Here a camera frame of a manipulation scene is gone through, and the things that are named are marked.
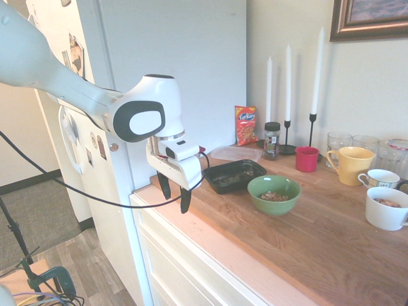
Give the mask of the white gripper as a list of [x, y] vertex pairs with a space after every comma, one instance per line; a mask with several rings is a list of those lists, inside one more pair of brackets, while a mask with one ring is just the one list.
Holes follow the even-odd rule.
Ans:
[[185, 214], [191, 203], [191, 190], [201, 179], [199, 145], [188, 136], [161, 139], [152, 136], [147, 143], [147, 161], [157, 170], [159, 185], [166, 200], [171, 198], [169, 180], [180, 186], [180, 211]]

